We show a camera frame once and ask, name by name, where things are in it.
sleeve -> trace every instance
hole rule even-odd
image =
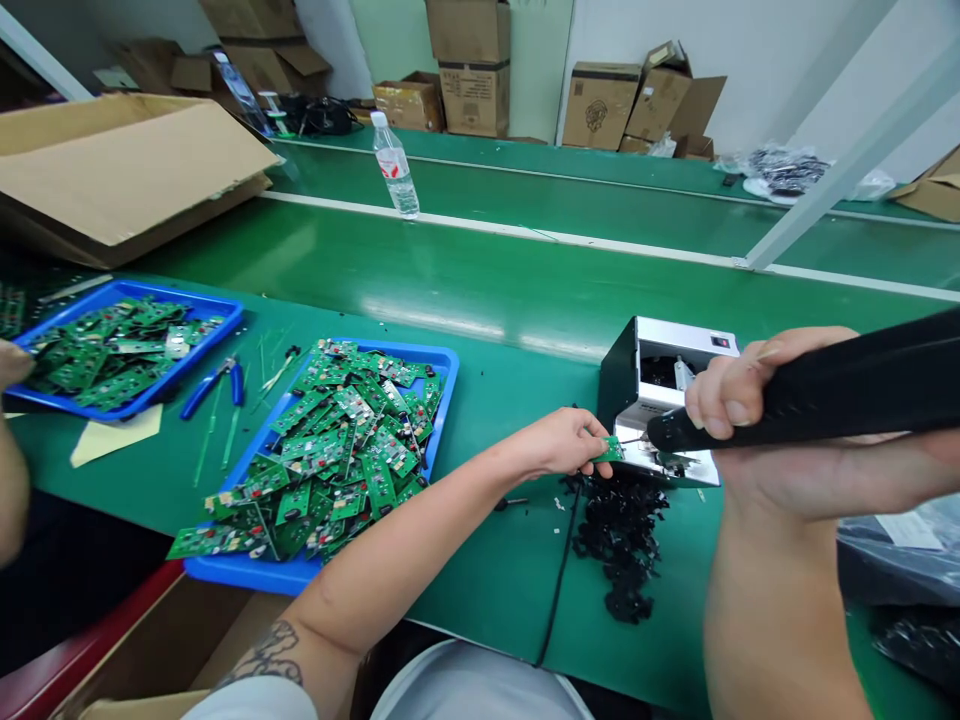
[[[183,720],[318,720],[307,691],[287,678],[258,675],[208,695]]]

wire cutters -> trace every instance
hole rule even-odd
[[[678,408],[647,425],[668,453],[960,427],[960,308],[801,355],[763,390],[763,417],[729,440]]]
[[[193,395],[187,400],[187,404],[184,405],[183,411],[180,413],[181,420],[189,420],[193,417],[197,408],[200,407],[200,403],[210,394],[213,386],[217,384],[220,376],[226,373],[230,375],[230,384],[233,389],[233,404],[237,407],[243,405],[243,368],[240,367],[237,356],[231,355],[220,363],[220,367],[200,381],[197,389],[193,391]]]

bottle label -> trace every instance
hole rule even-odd
[[[382,148],[377,150],[377,162],[385,178],[396,180],[410,174],[407,154],[403,148]]]

tattoo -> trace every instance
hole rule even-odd
[[[277,620],[270,626],[263,639],[237,663],[230,674],[217,683],[214,690],[257,675],[285,677],[303,687],[303,673],[300,672],[300,665],[293,660],[280,657],[295,648],[299,642],[300,638],[297,636],[297,631],[293,629],[293,625],[286,620]]]

yellow paper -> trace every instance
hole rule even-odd
[[[154,405],[127,422],[98,423],[90,420],[80,435],[70,464],[77,468],[114,450],[120,450],[160,432],[163,405]]]

